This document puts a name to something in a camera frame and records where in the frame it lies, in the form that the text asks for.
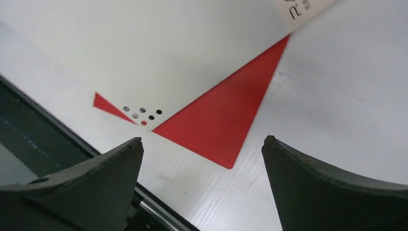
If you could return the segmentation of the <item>red binder folder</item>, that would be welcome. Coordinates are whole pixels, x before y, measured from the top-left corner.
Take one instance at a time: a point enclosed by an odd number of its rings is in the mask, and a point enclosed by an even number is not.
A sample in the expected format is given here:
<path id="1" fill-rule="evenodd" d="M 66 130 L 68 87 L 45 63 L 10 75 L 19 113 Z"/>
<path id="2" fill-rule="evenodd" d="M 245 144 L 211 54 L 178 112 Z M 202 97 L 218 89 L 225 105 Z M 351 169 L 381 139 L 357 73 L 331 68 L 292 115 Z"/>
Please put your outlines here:
<path id="1" fill-rule="evenodd" d="M 164 141 L 231 169 L 242 149 L 289 41 L 284 37 L 143 138 L 148 152 Z"/>

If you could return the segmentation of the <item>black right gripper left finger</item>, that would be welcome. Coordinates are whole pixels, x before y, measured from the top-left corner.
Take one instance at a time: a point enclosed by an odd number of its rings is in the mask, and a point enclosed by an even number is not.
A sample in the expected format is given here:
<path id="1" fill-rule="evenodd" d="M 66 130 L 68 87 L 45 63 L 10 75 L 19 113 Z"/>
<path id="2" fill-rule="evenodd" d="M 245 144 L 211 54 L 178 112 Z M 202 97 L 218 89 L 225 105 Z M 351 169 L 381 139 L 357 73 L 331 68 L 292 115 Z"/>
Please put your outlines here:
<path id="1" fill-rule="evenodd" d="M 143 158 L 140 137 L 28 184 L 0 189 L 3 231 L 121 231 Z"/>

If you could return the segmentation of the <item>white binder cover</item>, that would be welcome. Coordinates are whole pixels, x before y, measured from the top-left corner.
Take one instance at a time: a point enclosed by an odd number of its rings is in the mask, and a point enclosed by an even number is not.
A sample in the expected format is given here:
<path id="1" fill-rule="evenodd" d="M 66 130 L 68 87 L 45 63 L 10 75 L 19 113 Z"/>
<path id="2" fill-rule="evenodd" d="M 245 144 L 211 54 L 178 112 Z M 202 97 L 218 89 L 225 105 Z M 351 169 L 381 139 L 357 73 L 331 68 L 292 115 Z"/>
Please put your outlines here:
<path id="1" fill-rule="evenodd" d="M 151 131 L 331 0 L 3 0 L 0 20 Z"/>

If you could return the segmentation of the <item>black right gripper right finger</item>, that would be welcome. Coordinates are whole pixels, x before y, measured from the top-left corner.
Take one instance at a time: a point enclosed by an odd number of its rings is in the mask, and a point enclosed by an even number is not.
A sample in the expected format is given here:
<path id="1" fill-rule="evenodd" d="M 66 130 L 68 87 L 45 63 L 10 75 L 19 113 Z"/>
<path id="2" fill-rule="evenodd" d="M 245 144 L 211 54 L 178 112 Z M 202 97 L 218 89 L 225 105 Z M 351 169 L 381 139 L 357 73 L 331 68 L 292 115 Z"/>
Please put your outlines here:
<path id="1" fill-rule="evenodd" d="M 272 135 L 262 155 L 283 230 L 407 230 L 407 185 L 343 170 Z"/>

